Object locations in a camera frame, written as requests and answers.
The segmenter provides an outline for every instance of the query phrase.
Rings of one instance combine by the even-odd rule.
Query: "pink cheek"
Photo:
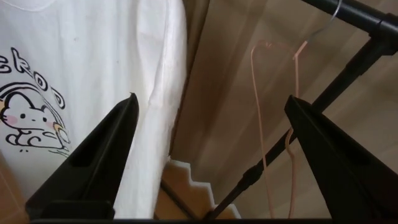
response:
[[[45,125],[47,125],[49,128],[53,128],[52,122],[46,122]]]
[[[7,115],[5,122],[9,125],[14,125],[14,124],[18,123],[18,119],[15,116]]]

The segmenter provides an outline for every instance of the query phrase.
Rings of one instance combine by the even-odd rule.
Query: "metal hook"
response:
[[[312,33],[308,39],[306,40],[306,42],[310,42],[311,39],[313,39],[316,35],[318,35],[319,33],[321,33],[322,31],[324,31],[325,29],[329,28],[331,22],[335,19],[338,11],[340,10],[341,7],[341,3],[343,2],[343,0],[338,0],[338,4],[337,4],[337,8],[335,10],[335,13],[333,13],[332,17],[330,18],[329,22],[322,28],[318,29],[317,31],[315,31],[314,33]]]

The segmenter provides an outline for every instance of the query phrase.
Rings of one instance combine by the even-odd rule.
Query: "curtain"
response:
[[[360,0],[398,14],[398,1]],[[188,69],[172,159],[189,162],[195,181],[210,182],[216,203],[243,173],[261,159],[250,53],[259,40],[296,51],[330,15],[299,0],[185,0],[188,24]],[[300,55],[300,97],[308,102],[331,83],[368,34],[335,19]],[[258,48],[254,71],[262,108],[266,150],[290,127],[284,113],[294,93],[294,62],[283,48]],[[397,58],[383,57],[359,77],[324,112],[334,123],[398,171]],[[296,141],[295,218],[329,217],[325,201]],[[291,162],[284,151],[267,169],[277,217],[289,212]],[[261,178],[235,201],[243,218],[269,217]]]

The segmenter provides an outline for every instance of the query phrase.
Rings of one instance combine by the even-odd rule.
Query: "cartoon cat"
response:
[[[59,127],[54,115],[42,105],[40,108],[21,92],[15,91],[6,96],[0,119],[19,134],[9,134],[6,141],[15,146],[49,148],[50,152],[68,156],[68,149],[62,144]]]

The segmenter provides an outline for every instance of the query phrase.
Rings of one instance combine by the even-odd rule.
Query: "wire hanger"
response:
[[[328,23],[323,26],[322,28],[316,30],[315,32],[313,32],[311,35],[308,36],[308,38],[303,42],[303,44],[298,48],[298,50],[296,51],[296,53],[294,54],[293,60],[295,60],[295,96],[299,97],[299,55],[301,53],[301,51],[304,49],[304,47],[319,33],[323,32],[324,30],[326,30],[327,28],[330,27],[331,22],[334,20],[334,18],[336,17],[338,11],[340,10],[341,7],[341,3],[343,2],[343,0],[339,0],[336,10],[333,13],[331,19],[328,21]],[[272,199],[271,199],[271,190],[270,187],[267,184],[267,172],[266,172],[266,161],[265,161],[265,148],[264,148],[264,140],[263,140],[263,133],[262,133],[262,119],[261,119],[261,109],[260,109],[260,103],[259,103],[259,97],[258,97],[258,93],[257,93],[257,87],[256,87],[256,79],[254,76],[254,65],[253,65],[253,52],[254,50],[259,47],[261,44],[263,44],[264,41],[260,40],[259,42],[257,42],[256,45],[254,45],[254,47],[251,50],[251,75],[252,75],[252,80],[253,80],[253,87],[254,87],[254,95],[256,97],[256,106],[257,106],[257,112],[258,112],[258,119],[259,119],[259,131],[260,131],[260,143],[261,143],[261,152],[262,152],[262,162],[263,162],[263,166],[264,166],[264,180],[266,183],[266,188],[267,188],[267,198],[268,198],[268,206],[269,206],[269,213],[271,218],[274,218],[274,208],[272,206]],[[269,48],[271,46],[271,44],[266,43],[265,47]],[[286,139],[285,139],[285,148],[287,153],[290,156],[290,159],[292,161],[292,191],[291,191],[291,198],[290,198],[290,208],[289,208],[289,215],[288,218],[291,218],[293,216],[294,213],[294,202],[295,202],[295,190],[296,190],[296,186],[295,186],[295,179],[296,179],[296,168],[295,168],[295,157],[294,157],[294,153],[290,150],[289,147],[289,142],[290,142],[290,138],[292,137],[293,134],[293,129],[290,127],[289,132],[286,135]]]

